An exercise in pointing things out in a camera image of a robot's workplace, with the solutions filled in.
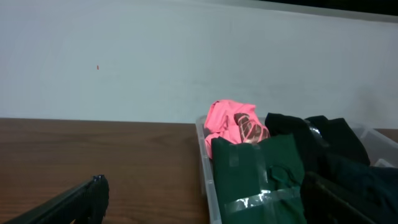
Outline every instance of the pink cloth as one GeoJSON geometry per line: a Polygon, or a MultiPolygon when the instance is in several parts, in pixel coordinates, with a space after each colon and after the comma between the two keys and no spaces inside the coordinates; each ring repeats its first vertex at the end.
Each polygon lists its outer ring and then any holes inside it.
{"type": "Polygon", "coordinates": [[[234,115],[237,113],[249,115],[250,122],[260,125],[268,133],[268,129],[260,123],[255,114],[255,109],[255,105],[238,103],[232,100],[218,100],[211,105],[205,122],[205,128],[210,131],[210,134],[205,139],[209,158],[212,158],[211,139],[213,138],[222,137],[233,144],[242,143],[239,126],[234,120],[234,115]]]}

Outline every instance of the white backdrop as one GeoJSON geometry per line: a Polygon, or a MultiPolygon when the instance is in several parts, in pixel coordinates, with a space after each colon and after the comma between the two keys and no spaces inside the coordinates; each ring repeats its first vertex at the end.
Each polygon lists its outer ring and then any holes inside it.
{"type": "Polygon", "coordinates": [[[0,117],[192,123],[229,98],[398,128],[397,41],[394,23],[221,4],[1,1],[0,117]]]}

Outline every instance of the plastic bin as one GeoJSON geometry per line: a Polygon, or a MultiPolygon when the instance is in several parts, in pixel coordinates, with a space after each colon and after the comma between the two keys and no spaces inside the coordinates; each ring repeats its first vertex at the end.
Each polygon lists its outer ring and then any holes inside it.
{"type": "MultiPolygon", "coordinates": [[[[259,118],[264,124],[265,118],[259,118]]],[[[199,147],[200,147],[200,184],[202,195],[207,196],[211,224],[221,224],[220,209],[214,186],[213,170],[207,156],[205,137],[209,134],[204,129],[206,116],[201,116],[196,121],[199,147]]],[[[398,167],[398,143],[385,137],[378,131],[362,124],[348,123],[355,135],[361,140],[371,161],[371,166],[398,167]]]]}

